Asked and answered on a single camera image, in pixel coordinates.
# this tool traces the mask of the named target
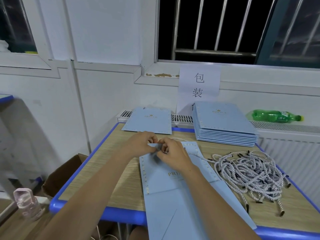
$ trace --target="white radiator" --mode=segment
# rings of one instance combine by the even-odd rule
[[[126,122],[131,110],[117,115]],[[171,115],[172,127],[193,128],[187,115]],[[320,127],[251,121],[259,131],[258,145],[320,207]]]

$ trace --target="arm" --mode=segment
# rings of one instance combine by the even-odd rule
[[[209,239],[260,239],[204,178],[180,142],[163,138],[159,143],[169,153],[159,151],[157,156],[183,176]]]
[[[53,217],[37,240],[88,240],[97,226],[104,208],[124,169],[134,157],[157,149],[147,145],[157,143],[152,132],[137,132],[106,164],[90,178]]]

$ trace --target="green plastic bottle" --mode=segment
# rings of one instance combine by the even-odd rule
[[[255,109],[246,115],[248,120],[265,121],[275,123],[291,123],[292,121],[303,121],[301,115],[294,115],[287,111]]]

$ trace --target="white paper sign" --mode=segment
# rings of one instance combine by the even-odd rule
[[[221,65],[181,64],[178,115],[191,115],[195,101],[215,101],[219,94]]]

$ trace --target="pink water bottle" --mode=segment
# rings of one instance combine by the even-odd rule
[[[36,197],[34,197],[32,190],[29,188],[18,188],[13,192],[14,199],[22,215],[31,221],[38,220],[44,208],[41,207]]]

